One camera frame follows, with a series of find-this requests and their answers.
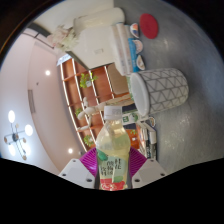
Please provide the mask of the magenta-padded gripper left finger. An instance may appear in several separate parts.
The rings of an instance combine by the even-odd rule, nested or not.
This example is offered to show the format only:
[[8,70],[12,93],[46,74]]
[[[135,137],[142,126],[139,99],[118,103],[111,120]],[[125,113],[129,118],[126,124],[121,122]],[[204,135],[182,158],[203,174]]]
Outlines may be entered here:
[[59,177],[84,188],[98,189],[99,176],[96,149],[89,150],[79,159],[72,158],[60,172]]

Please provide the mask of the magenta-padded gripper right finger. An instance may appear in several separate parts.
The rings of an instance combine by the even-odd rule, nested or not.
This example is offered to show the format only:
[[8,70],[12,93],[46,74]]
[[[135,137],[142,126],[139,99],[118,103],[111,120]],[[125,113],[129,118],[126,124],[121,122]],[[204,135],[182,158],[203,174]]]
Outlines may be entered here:
[[130,148],[129,175],[133,189],[141,188],[166,176],[156,159],[147,159],[138,150]]

